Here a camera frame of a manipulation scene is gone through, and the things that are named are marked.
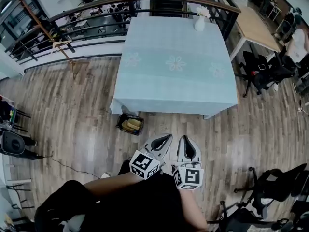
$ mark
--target ceiling light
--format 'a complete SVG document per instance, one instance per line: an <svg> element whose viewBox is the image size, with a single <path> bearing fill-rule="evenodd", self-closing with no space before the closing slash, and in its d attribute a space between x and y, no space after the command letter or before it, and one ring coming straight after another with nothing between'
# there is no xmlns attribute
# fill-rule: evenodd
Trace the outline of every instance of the ceiling light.
<svg viewBox="0 0 309 232"><path fill-rule="evenodd" d="M7 10L7 8L11 5L11 3L12 3L12 1L9 1L6 5L5 5L5 7L2 9L2 11L1 11L1 14L2 13L4 13L6 10Z"/></svg>

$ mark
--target white box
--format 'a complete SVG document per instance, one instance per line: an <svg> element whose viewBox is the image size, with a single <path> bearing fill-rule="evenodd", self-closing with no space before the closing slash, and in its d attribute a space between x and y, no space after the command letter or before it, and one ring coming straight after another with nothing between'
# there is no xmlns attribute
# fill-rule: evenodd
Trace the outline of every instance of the white box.
<svg viewBox="0 0 309 232"><path fill-rule="evenodd" d="M177 189L194 190L203 183L203 169L178 167L174 172Z"/></svg>
<svg viewBox="0 0 309 232"><path fill-rule="evenodd" d="M130 171L144 180L160 170L160 161L153 159L140 151L135 151L130 161Z"/></svg>

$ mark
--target flower pattern on tablecloth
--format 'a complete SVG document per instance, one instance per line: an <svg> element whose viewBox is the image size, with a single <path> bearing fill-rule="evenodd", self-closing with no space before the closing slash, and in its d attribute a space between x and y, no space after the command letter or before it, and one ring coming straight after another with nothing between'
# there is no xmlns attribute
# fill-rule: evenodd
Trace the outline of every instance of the flower pattern on tablecloth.
<svg viewBox="0 0 309 232"><path fill-rule="evenodd" d="M125 57L122 57L124 64L126 67L136 67L139 62L141 62L141 58L139 57L139 53L128 53Z"/></svg>
<svg viewBox="0 0 309 232"><path fill-rule="evenodd" d="M170 56L169 60L165 61L165 64L169 65L169 69L171 71L178 70L183 71L183 66L187 65L185 62L182 61L182 57L174 57Z"/></svg>
<svg viewBox="0 0 309 232"><path fill-rule="evenodd" d="M209 71L216 78L224 78L225 76L225 70L216 63L211 63L211 66L209 67Z"/></svg>

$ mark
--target lower floor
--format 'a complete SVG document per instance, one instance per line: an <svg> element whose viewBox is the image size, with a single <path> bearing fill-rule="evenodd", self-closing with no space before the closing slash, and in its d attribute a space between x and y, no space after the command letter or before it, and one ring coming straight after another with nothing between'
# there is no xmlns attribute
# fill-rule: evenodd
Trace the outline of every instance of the lower floor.
<svg viewBox="0 0 309 232"><path fill-rule="evenodd" d="M248 167L255 167L260 175L272 168L287 171L308 161L309 118L297 111L299 96L290 79L281 82L278 91L271 88L257 96L252 88L243 98L246 82L237 78L239 104L208 120L200 115L142 112L144 128L140 136L134 136L115 127L118 116L109 110L120 58L87 61L75 67L75 81L70 65L64 62L0 82L0 94L31 114L22 124L38 142L32 151L44 156L53 153L62 164L98 177L104 172L116 175L123 160L149 136L172 133L165 168L169 172L177 159L178 140L188 135L202 151L205 177L196 199L207 220L218 217L220 200L226 200L227 206L240 201L242 194L233 190L252 182ZM95 179L51 158L11 158L11 162L13 177L32 179L28 200L35 207L68 180L85 183ZM274 202L268 219L289 217L292 204L292 198ZM26 212L33 217L34 211Z"/></svg>

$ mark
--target black cable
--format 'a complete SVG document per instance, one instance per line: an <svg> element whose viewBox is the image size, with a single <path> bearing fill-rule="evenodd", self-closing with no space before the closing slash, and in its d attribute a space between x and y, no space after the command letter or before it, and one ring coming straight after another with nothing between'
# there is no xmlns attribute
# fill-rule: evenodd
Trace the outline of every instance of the black cable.
<svg viewBox="0 0 309 232"><path fill-rule="evenodd" d="M92 175L92 176L94 176L94 177L96 177L96 178L98 178L98 179L101 179L100 177L97 177L97 176L94 175L94 174L91 174L91 173L88 173L88 172L84 172L84 171L78 171L78 170L76 170L76 169L74 169L74 168L72 168L72 167L70 167L70 166L64 165L64 164L62 164L60 161L53 159L53 156L54 156L54 152L52 152L52 154L51 154L50 156L44 157L44 158L51 158L53 161L58 162L61 166L64 166L64 167L67 167L67 168L71 168L72 170L74 170L74 171L76 171L76 172L78 172L78 173L89 174L89 175Z"/></svg>

